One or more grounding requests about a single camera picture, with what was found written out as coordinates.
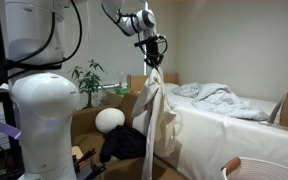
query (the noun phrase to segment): bed frame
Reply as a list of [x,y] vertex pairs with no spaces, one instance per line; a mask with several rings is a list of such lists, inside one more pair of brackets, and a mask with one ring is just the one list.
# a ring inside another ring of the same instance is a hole
[[[142,89],[148,76],[127,76],[128,87],[133,90],[133,92],[138,92]],[[164,83],[173,83],[178,84],[178,75],[177,74],[164,74]]]

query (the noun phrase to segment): wall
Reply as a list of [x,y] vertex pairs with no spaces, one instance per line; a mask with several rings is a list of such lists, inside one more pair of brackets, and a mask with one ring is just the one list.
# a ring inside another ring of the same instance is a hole
[[[137,4],[129,4],[129,9],[136,10]],[[107,73],[99,73],[104,81],[117,80],[119,71],[130,74],[143,74],[143,55],[134,48],[136,37],[126,37],[105,15],[100,1],[88,1],[78,6],[83,22],[83,44],[64,70],[75,65],[86,66],[87,60],[99,62]],[[77,42],[78,24],[73,9],[65,10],[65,36],[67,52]]]
[[278,101],[288,88],[288,1],[181,2],[180,82],[225,83]]
[[[168,42],[168,49],[164,54],[161,67],[164,73],[177,72],[177,31],[179,18],[179,6],[175,1],[150,1],[149,8],[154,12],[157,32],[165,35]],[[162,52],[165,46],[160,44],[159,51]]]

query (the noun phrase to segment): white robot body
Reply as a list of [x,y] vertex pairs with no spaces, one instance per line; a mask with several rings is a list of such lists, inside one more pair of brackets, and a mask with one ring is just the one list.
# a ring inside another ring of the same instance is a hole
[[8,59],[17,61],[41,48],[51,32],[52,11],[55,29],[48,47],[25,64],[42,65],[62,60],[64,55],[58,25],[63,22],[63,5],[50,0],[6,0],[6,22],[9,44]]
[[67,79],[38,73],[12,83],[19,109],[25,174],[21,179],[76,179],[71,149],[71,118],[79,92]]

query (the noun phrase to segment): white round ball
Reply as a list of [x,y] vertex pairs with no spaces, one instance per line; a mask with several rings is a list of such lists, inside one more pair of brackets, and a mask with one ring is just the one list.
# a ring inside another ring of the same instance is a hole
[[107,108],[102,110],[95,118],[97,130],[102,133],[108,133],[117,125],[123,126],[125,122],[124,113],[115,108]]

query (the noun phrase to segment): green leaves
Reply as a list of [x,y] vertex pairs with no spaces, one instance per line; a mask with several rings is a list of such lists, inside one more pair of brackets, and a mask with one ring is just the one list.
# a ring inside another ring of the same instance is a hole
[[88,62],[90,65],[87,68],[75,66],[75,68],[69,72],[72,72],[71,78],[78,83],[80,93],[87,93],[90,95],[93,92],[98,92],[98,88],[101,86],[101,78],[95,74],[94,71],[99,69],[104,73],[107,72],[99,63],[95,62],[93,59],[88,60]]

